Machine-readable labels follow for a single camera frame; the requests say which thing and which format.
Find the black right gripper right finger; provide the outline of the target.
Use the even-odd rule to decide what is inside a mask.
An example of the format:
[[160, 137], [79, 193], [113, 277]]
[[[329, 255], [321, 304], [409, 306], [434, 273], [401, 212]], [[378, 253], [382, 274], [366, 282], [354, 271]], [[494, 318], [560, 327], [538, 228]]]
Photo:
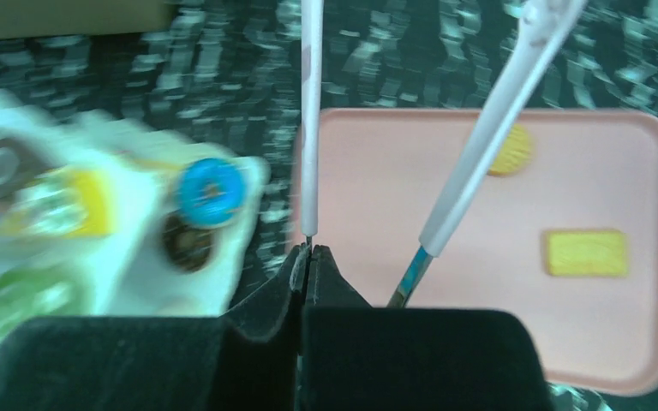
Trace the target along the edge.
[[304, 410], [550, 410], [529, 332], [493, 309], [373, 308], [328, 247], [308, 265]]

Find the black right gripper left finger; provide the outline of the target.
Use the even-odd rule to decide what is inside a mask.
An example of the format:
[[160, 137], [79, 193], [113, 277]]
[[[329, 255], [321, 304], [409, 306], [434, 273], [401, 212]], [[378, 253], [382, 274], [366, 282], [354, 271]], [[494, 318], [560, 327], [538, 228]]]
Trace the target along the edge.
[[0, 344], [0, 410], [292, 410], [308, 256], [217, 318], [28, 320]]

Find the chocolate donut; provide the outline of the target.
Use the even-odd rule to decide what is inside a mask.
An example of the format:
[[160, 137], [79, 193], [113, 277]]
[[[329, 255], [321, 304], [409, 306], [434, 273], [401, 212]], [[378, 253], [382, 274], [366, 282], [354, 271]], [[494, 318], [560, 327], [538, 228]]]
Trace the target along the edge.
[[182, 271], [198, 271], [212, 257], [213, 231], [189, 226], [176, 212], [165, 218], [160, 238], [167, 259]]

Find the blue donut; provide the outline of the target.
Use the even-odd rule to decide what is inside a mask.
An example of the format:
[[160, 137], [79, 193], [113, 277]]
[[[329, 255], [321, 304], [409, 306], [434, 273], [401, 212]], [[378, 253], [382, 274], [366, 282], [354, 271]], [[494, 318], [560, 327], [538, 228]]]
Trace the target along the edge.
[[222, 158], [203, 158], [186, 167], [176, 180], [177, 212], [189, 226], [216, 229], [242, 209], [247, 183], [238, 165]]

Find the pink serving tray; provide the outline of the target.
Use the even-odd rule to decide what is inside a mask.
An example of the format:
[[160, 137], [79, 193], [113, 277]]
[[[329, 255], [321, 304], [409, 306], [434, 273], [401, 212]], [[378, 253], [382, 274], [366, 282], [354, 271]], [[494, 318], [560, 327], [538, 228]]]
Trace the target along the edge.
[[[534, 338], [547, 377], [636, 396], [658, 387], [658, 118], [631, 110], [528, 110], [535, 142], [516, 174], [490, 176], [511, 202], [520, 248], [511, 293], [498, 307]], [[553, 277], [541, 256], [550, 229], [617, 229], [627, 236], [626, 277]]]

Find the white three-tier cake stand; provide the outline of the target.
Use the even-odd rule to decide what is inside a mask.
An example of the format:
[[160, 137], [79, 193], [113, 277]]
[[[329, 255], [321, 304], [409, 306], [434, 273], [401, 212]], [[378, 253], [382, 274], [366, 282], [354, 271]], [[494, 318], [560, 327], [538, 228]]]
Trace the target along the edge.
[[0, 91], [0, 342], [36, 316], [225, 313], [267, 161]]

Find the yellow cake slice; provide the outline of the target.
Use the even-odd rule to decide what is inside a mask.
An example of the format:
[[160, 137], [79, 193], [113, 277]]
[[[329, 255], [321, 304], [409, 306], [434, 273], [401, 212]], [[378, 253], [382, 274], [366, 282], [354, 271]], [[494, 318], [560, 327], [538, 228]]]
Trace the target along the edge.
[[0, 235], [73, 238], [115, 230], [115, 200], [99, 169], [62, 167], [36, 176], [15, 192]]

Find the green roll cake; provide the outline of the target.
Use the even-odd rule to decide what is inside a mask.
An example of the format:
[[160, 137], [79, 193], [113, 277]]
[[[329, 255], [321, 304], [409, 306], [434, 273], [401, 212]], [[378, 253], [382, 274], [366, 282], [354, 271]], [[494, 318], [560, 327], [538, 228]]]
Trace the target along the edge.
[[0, 274], [0, 337], [33, 317], [87, 314], [89, 293], [79, 277], [60, 266], [10, 269]]

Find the tan plastic tool case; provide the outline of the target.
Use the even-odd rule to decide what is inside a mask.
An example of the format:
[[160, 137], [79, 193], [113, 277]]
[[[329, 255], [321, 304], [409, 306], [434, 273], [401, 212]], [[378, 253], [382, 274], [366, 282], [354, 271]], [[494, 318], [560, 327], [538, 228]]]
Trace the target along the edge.
[[0, 39], [159, 31], [175, 13], [170, 1], [0, 0]]

